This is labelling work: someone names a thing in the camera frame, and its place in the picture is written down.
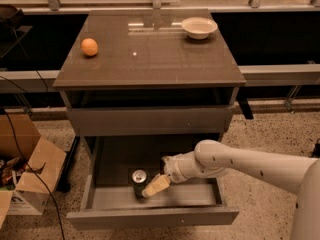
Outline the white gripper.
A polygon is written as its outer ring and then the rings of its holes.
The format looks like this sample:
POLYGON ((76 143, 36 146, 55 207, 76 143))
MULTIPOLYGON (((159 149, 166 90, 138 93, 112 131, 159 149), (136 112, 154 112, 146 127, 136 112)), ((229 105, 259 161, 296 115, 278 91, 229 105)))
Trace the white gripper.
POLYGON ((199 178, 200 164, 195 158, 194 152, 178 154, 175 156, 164 156, 164 174, 157 174, 151 182, 142 190, 142 196, 149 198, 167 189, 170 181, 182 183, 192 178, 199 178))

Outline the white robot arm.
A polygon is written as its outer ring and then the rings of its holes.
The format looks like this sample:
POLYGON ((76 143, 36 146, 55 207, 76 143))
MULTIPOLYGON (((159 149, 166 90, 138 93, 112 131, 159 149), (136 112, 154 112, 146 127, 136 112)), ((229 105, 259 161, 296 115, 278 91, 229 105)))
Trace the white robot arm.
POLYGON ((232 148, 203 140, 163 159, 163 171, 142 190, 151 197, 172 183, 222 176, 230 168, 297 196, 290 240, 320 240, 320 159, 232 148))

